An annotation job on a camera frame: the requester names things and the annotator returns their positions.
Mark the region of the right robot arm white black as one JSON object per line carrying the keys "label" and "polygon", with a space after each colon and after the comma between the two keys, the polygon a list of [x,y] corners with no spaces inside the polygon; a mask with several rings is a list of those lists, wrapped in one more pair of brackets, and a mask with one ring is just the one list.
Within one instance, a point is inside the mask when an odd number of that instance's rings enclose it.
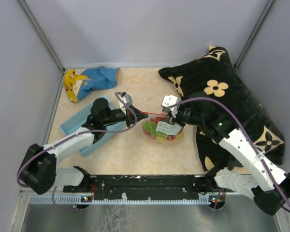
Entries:
{"label": "right robot arm white black", "polygon": [[259,209],[271,216],[286,205],[290,213],[290,173],[257,149],[239,119],[223,103],[201,96],[179,101],[178,97],[170,95],[164,97],[161,105],[176,123],[199,126],[207,137],[250,172],[249,175],[238,174],[218,165],[206,179],[211,191],[224,188],[238,192],[251,198]]}

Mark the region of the clear zip bag orange zipper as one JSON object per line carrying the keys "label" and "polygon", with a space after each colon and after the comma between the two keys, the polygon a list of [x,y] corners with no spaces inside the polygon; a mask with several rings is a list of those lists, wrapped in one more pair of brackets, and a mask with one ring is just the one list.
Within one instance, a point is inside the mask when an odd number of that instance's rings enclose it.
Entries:
{"label": "clear zip bag orange zipper", "polygon": [[184,137],[183,127],[172,123],[169,121],[166,113],[152,113],[152,112],[144,112],[149,115],[147,119],[144,119],[142,122],[142,129],[143,123],[145,121],[154,121],[157,124],[156,128],[156,136],[150,136],[144,130],[143,133],[145,136],[158,143],[170,143],[170,142],[178,142]]}

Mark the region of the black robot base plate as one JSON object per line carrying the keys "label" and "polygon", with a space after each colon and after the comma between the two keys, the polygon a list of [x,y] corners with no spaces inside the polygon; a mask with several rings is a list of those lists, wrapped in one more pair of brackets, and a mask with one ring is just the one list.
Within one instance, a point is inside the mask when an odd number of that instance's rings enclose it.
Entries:
{"label": "black robot base plate", "polygon": [[87,175],[78,186],[64,186],[65,193],[89,192],[95,200],[197,200],[199,194],[220,189],[205,175]]}

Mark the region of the black floral pillow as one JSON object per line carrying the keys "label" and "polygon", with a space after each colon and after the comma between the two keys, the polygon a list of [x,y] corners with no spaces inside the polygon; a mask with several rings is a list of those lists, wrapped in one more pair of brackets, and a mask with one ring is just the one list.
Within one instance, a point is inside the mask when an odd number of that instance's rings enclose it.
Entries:
{"label": "black floral pillow", "polygon": [[283,163],[285,138],[235,71],[226,48],[210,46],[206,54],[193,61],[162,68],[158,73],[173,83],[182,100],[199,92],[224,104],[241,122],[254,146],[272,163]]}

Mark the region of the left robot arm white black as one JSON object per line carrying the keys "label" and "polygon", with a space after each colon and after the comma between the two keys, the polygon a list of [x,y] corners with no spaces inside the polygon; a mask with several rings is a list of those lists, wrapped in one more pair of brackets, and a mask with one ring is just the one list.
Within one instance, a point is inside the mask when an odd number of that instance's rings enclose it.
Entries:
{"label": "left robot arm white black", "polygon": [[148,114],[135,108],[131,101],[120,98],[119,102],[120,108],[111,109],[107,99],[98,98],[84,124],[75,132],[51,144],[31,145],[17,172],[17,182],[39,195],[58,186],[74,186],[81,192],[87,191],[91,180],[85,177],[85,171],[77,167],[57,169],[57,165],[80,149],[102,145],[105,137],[116,133],[108,130],[109,126],[125,122],[131,129],[148,118]]}

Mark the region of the blue cloth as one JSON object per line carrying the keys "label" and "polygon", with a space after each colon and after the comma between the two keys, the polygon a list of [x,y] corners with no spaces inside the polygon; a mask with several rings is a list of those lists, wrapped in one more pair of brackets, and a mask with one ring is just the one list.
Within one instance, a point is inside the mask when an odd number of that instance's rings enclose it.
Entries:
{"label": "blue cloth", "polygon": [[119,68],[106,68],[100,66],[97,68],[91,68],[84,70],[81,75],[87,77],[80,85],[80,90],[77,94],[77,98],[81,101],[93,90],[112,89],[117,85],[117,73]]}

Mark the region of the yellow pikachu plush toy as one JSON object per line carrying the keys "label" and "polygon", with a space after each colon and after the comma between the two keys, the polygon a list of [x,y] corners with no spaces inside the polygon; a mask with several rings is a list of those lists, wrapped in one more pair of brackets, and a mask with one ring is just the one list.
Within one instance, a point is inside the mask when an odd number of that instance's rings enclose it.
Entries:
{"label": "yellow pikachu plush toy", "polygon": [[79,74],[74,69],[67,70],[63,78],[63,87],[69,101],[77,103],[80,101],[78,95],[82,84],[86,84],[90,79],[86,75]]}

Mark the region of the green grape bunch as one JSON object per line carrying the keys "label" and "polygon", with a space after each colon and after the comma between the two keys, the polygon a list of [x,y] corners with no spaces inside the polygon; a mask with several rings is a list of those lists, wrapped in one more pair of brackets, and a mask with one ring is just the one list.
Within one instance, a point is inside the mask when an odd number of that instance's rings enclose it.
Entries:
{"label": "green grape bunch", "polygon": [[143,130],[150,136],[156,136],[157,124],[154,121],[145,121],[143,123]]}

